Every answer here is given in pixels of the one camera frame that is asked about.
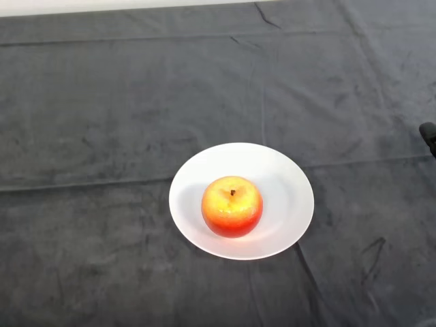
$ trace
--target apple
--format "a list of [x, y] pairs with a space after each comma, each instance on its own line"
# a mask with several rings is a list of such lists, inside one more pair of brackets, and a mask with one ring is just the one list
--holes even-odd
[[264, 207], [257, 187], [245, 178], [227, 176], [211, 183], [203, 194], [207, 226], [224, 237], [244, 236], [258, 224]]

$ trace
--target white plate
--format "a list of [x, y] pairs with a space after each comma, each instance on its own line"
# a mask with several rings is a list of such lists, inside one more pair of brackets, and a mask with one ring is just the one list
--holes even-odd
[[[240, 238], [213, 233], [203, 220], [204, 190], [216, 179], [241, 176], [264, 200], [259, 224]], [[306, 231], [313, 214], [312, 187], [288, 157], [266, 146], [228, 143], [206, 149], [180, 168], [170, 188], [170, 211], [177, 228], [197, 247], [219, 257], [253, 260], [286, 250]]]

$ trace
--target yellow-red apple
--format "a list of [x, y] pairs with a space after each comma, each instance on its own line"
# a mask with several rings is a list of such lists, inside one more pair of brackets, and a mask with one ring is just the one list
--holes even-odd
[[245, 178], [227, 176], [211, 183], [203, 194], [207, 226], [225, 237], [243, 236], [258, 224], [264, 207], [257, 187]]

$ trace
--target black object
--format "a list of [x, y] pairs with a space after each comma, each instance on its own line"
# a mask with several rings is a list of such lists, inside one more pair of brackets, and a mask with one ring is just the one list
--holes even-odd
[[436, 158], [436, 124], [434, 123], [421, 124], [420, 133], [424, 141], [430, 147], [431, 154]]

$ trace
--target crease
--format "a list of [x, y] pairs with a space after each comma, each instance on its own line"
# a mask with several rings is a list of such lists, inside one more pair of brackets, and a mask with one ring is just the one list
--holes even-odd
[[253, 281], [251, 280], [251, 270], [250, 270], [250, 266], [247, 265], [247, 279], [248, 279], [248, 286], [249, 286], [249, 291], [250, 291], [250, 298], [253, 301], [254, 304], [254, 309], [256, 312], [256, 317], [259, 321], [259, 325], [260, 327], [264, 326], [264, 322], [262, 320], [262, 316], [260, 315], [260, 310], [259, 310], [259, 306], [258, 306], [258, 302], [256, 300], [255, 297], [255, 293], [254, 293], [254, 289], [253, 289]]
[[386, 104], [392, 102], [392, 100], [390, 99], [390, 96], [386, 90], [385, 84], [382, 82], [383, 76], [388, 75], [383, 74], [379, 63], [377, 62], [377, 52], [371, 45], [370, 37], [368, 36], [365, 28], [356, 22], [356, 18], [349, 10], [348, 6], [344, 4], [343, 0], [332, 0], [332, 2], [336, 5], [340, 15], [344, 17], [345, 23], [350, 28], [352, 35], [356, 36], [360, 52], [374, 74], [375, 82], [377, 83], [377, 94], [380, 100], [380, 105], [385, 112], [388, 112]]
[[362, 143], [363, 143], [363, 139], [359, 138], [357, 141], [353, 142], [349, 147], [347, 147], [344, 151], [339, 153], [338, 157], [346, 157], [350, 153], [353, 153]]
[[141, 18], [137, 17], [136, 15], [132, 14], [130, 11], [126, 10], [124, 11], [124, 15], [130, 19], [132, 22], [136, 23], [137, 25], [140, 25], [141, 27], [148, 27], [148, 28], [153, 28], [157, 31], [162, 31], [161, 26], [157, 26], [154, 24], [151, 24], [150, 21], [152, 22], [152, 20], [147, 19], [147, 21], [142, 20]]
[[59, 298], [61, 300], [61, 304], [64, 305], [65, 304], [65, 297], [64, 297], [64, 293], [63, 293], [63, 286], [62, 286], [62, 282], [61, 282], [61, 277], [59, 276], [59, 269], [56, 268], [56, 282], [57, 282], [57, 288], [59, 291]]
[[[399, 29], [417, 29], [423, 28], [420, 25], [407, 25], [407, 26], [395, 26], [395, 27], [368, 27], [369, 31], [385, 31], [385, 30], [399, 30]], [[306, 31], [299, 30], [281, 30], [280, 35], [288, 36], [299, 36], [299, 35], [332, 35], [332, 36], [362, 36], [359, 32], [357, 35], [350, 34], [347, 31], [339, 30], [323, 30], [323, 29], [311, 29]], [[427, 33], [436, 33], [436, 29], [424, 30]], [[174, 35], [149, 35], [140, 37], [96, 37], [88, 40], [46, 40], [46, 41], [21, 41], [21, 42], [0, 42], [0, 48], [8, 48], [13, 46], [45, 46], [45, 45], [56, 45], [56, 44], [87, 44], [87, 43], [105, 43], [105, 42], [134, 42], [134, 41], [147, 41], [147, 40], [188, 40], [188, 39], [198, 39], [198, 38], [221, 38], [229, 37], [229, 34], [237, 36], [270, 36], [277, 35], [274, 31], [264, 31], [264, 32], [225, 32], [225, 33], [192, 33], [192, 34], [174, 34]]]
[[318, 282], [316, 281], [315, 275], [312, 273], [312, 270], [309, 267], [309, 264], [307, 263], [306, 257], [302, 251], [302, 247], [300, 246], [299, 242], [296, 242], [294, 245], [296, 255], [298, 258], [298, 261], [302, 265], [302, 269], [306, 273], [307, 278], [309, 279], [309, 283], [312, 285], [317, 297], [319, 300], [324, 303], [325, 307], [333, 314], [337, 315], [334, 317], [336, 320], [338, 320], [341, 323], [341, 326], [349, 326], [348, 319], [346, 318], [346, 315], [336, 309], [333, 308], [333, 306], [324, 298], [322, 295], [321, 289], [318, 285]]
[[248, 41], [242, 41], [239, 39], [236, 39], [234, 36], [230, 36], [230, 39], [233, 40], [235, 43], [239, 44], [240, 46], [248, 46], [250, 48], [257, 48], [257, 49], [262, 49], [261, 46], [259, 46], [258, 44], [254, 44]]
[[267, 19], [267, 17], [265, 16], [264, 11], [261, 9], [261, 7], [259, 6], [259, 3], [255, 2], [254, 6], [256, 7], [256, 9], [259, 12], [260, 18], [268, 25], [271, 25], [277, 29], [281, 29], [281, 27], [279, 25], [276, 25], [275, 23], [271, 22], [269, 19]]
[[375, 254], [375, 259], [374, 259], [370, 269], [368, 270], [368, 272], [363, 274], [362, 279], [360, 280], [360, 284], [361, 285], [364, 285], [367, 282], [368, 278], [373, 273], [375, 267], [377, 266], [377, 263], [380, 260], [380, 255], [382, 254], [382, 250], [383, 250], [383, 247], [384, 247], [385, 243], [386, 243], [386, 239], [384, 237], [379, 237], [377, 240], [375, 240], [373, 243], [371, 243], [371, 245], [369, 245], [369, 247], [365, 250], [365, 251], [367, 251], [371, 247], [374, 247], [375, 245], [378, 245], [377, 252]]
[[260, 131], [262, 135], [262, 145], [266, 146], [266, 134], [265, 134], [265, 85], [262, 83], [260, 99]]
[[[361, 164], [373, 164], [389, 161], [400, 161], [400, 160], [417, 160], [417, 159], [431, 159], [434, 160], [432, 155], [413, 155], [407, 157], [391, 157], [383, 159], [372, 159], [372, 160], [356, 160], [356, 161], [342, 161], [334, 163], [320, 163], [314, 165], [303, 165], [299, 164], [301, 168], [304, 169], [316, 169], [323, 167], [335, 167], [335, 166], [347, 166], [347, 165], [361, 165]], [[60, 190], [74, 190], [74, 189], [86, 189], [92, 187], [107, 187], [107, 186], [129, 186], [129, 185], [153, 185], [159, 183], [169, 183], [172, 181], [174, 176], [154, 178], [154, 179], [124, 179], [119, 181], [104, 181], [95, 183], [78, 183], [78, 184], [63, 184], [63, 185], [42, 185], [37, 187], [11, 187], [11, 188], [0, 188], [0, 194], [5, 193], [26, 193], [26, 192], [36, 192], [36, 191], [60, 191]]]

